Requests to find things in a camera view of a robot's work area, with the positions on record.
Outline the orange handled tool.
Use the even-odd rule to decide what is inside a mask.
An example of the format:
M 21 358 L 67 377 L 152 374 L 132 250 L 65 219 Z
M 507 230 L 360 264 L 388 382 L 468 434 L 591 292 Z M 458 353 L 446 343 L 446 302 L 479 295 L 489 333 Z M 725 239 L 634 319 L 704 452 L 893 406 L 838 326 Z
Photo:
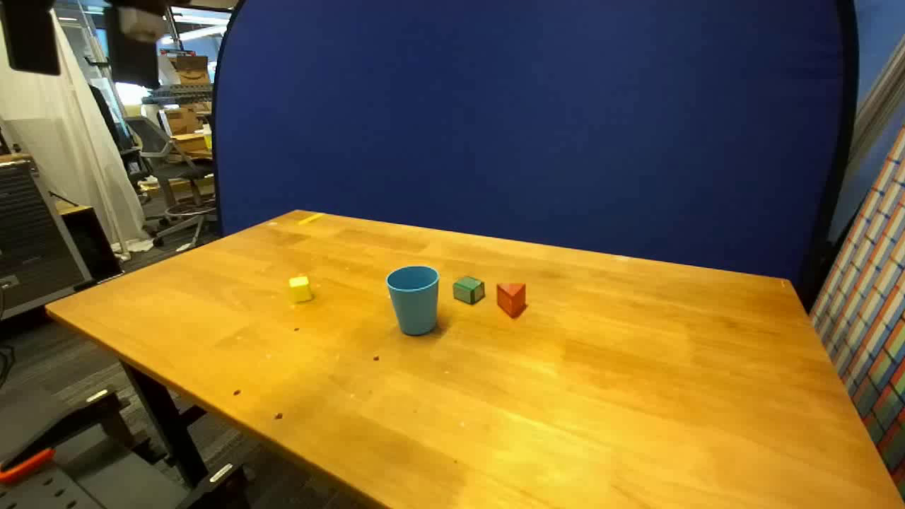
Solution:
M 53 462 L 53 447 L 46 447 L 46 449 L 0 469 L 0 485 L 2 486 L 21 485 L 21 482 L 38 476 L 39 469 L 46 469 L 52 462 Z

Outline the background storage shelf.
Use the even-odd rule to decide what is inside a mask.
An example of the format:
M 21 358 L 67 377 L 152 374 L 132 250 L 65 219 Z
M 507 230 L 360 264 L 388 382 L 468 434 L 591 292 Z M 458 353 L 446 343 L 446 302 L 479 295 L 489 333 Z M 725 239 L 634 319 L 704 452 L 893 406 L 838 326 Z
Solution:
M 210 59 L 192 52 L 159 58 L 159 86 L 124 117 L 138 162 L 145 230 L 156 247 L 185 236 L 192 250 L 217 220 L 213 162 L 213 79 Z

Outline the red triangular block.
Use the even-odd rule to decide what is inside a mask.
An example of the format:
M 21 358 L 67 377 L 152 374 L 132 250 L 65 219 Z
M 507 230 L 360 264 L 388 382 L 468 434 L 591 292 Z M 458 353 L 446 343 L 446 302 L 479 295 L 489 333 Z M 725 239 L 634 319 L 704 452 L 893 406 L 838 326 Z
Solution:
M 520 318 L 527 311 L 527 287 L 524 283 L 501 283 L 497 287 L 497 308 L 507 318 Z

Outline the colourful checkered panel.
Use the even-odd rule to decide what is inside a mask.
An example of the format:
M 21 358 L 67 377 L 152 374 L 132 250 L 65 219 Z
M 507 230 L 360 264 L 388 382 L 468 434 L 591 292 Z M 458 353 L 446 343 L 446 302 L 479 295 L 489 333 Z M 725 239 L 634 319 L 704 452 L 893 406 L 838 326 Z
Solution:
M 893 486 L 905 492 L 905 130 L 838 251 L 811 326 Z

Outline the blue fabric backdrop screen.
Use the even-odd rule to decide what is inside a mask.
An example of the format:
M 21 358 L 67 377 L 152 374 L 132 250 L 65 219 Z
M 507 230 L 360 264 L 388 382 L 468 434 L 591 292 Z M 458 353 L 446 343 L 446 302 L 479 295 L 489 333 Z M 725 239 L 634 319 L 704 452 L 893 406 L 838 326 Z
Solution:
M 241 0 L 220 219 L 322 210 L 811 297 L 854 103 L 854 0 Z

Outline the white hanging cloth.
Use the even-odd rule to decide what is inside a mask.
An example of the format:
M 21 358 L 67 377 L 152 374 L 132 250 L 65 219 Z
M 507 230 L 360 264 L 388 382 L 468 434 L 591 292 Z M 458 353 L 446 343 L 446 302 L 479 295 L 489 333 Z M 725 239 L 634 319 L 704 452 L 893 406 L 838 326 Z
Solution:
M 52 34 L 56 73 L 0 66 L 2 137 L 38 162 L 39 179 L 52 192 L 97 213 L 120 257 L 151 251 L 152 239 L 145 232 L 145 206 L 59 17 L 52 17 Z

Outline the yellow block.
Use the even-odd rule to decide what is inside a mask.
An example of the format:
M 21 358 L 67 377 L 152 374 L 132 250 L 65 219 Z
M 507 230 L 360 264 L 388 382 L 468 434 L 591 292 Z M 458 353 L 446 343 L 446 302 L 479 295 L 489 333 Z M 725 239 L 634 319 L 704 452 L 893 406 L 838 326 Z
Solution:
M 306 276 L 295 276 L 295 278 L 289 281 L 289 300 L 292 300 L 295 305 L 313 300 L 313 290 L 311 290 L 311 281 L 308 281 Z

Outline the blue plastic cup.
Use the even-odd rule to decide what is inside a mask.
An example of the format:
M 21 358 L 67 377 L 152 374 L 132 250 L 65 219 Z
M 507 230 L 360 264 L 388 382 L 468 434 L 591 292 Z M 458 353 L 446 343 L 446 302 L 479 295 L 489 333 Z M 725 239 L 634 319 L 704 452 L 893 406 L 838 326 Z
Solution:
M 425 336 L 439 322 L 439 271 L 434 267 L 398 267 L 388 276 L 388 295 L 398 328 Z

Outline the green cube block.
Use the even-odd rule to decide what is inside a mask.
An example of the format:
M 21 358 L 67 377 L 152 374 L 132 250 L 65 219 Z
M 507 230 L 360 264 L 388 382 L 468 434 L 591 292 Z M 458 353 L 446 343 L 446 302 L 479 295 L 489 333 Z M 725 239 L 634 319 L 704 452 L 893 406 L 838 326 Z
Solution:
M 482 300 L 487 297 L 483 281 L 482 281 L 482 278 L 473 278 L 473 276 L 458 278 L 458 281 L 452 283 L 452 297 L 455 297 L 458 302 L 468 302 L 468 305 L 482 302 Z

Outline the black equipment case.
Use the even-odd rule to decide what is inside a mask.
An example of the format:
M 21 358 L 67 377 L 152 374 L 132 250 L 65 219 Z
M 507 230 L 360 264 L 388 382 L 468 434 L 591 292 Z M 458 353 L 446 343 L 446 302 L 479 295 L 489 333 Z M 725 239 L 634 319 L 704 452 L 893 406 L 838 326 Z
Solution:
M 0 162 L 0 319 L 43 308 L 90 281 L 33 162 Z

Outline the black table leg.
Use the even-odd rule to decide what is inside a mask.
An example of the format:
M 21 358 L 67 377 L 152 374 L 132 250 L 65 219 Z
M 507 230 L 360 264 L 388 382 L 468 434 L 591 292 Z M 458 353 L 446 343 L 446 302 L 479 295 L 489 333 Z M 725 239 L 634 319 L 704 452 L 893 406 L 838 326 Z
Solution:
M 179 411 L 171 390 L 132 366 L 127 366 L 124 374 L 164 442 L 171 465 L 188 485 L 188 497 L 179 509 L 253 509 L 247 497 L 247 472 L 234 465 L 220 465 L 217 469 L 205 465 L 189 435 L 192 418 Z

